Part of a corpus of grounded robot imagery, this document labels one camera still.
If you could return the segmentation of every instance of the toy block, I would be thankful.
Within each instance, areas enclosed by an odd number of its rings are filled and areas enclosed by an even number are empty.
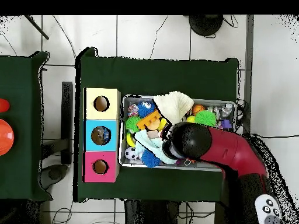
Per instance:
[[[147,115],[142,120],[140,120],[137,123],[137,126],[139,127],[139,129],[144,130],[145,126],[149,126],[151,123],[156,121],[159,117],[161,117],[161,115],[159,114],[158,110],[156,109],[154,112],[152,112],[151,114]]]
[[[88,120],[119,120],[120,92],[117,89],[86,88]]]
[[[86,151],[117,151],[119,120],[86,120]]]
[[[83,182],[114,183],[119,174],[117,152],[85,152]]]

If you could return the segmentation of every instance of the green spiky ball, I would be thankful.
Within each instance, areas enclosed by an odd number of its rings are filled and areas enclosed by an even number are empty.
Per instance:
[[[217,123],[216,116],[208,110],[203,110],[196,114],[195,123],[215,127]]]
[[[131,133],[136,133],[139,131],[139,128],[137,127],[137,123],[141,120],[142,118],[139,116],[131,116],[127,119],[126,121],[126,129],[129,130]]]

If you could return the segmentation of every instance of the pink box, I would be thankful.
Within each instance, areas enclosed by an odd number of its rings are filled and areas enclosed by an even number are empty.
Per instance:
[[[93,164],[97,160],[103,160],[108,165],[104,174],[96,173]],[[116,151],[88,151],[85,152],[85,174],[83,182],[107,182],[113,183],[119,173],[119,163]]]

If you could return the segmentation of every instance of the blue box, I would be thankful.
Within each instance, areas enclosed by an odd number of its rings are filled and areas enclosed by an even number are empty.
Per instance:
[[[117,120],[86,120],[86,151],[116,151],[118,143]],[[110,130],[111,139],[105,145],[97,145],[91,139],[91,134],[96,127],[106,127]]]

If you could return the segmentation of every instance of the blue spiky ball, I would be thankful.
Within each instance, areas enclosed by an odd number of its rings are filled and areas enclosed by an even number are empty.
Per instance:
[[[157,158],[152,152],[147,149],[143,152],[141,160],[150,168],[157,167],[161,162],[159,158]]]

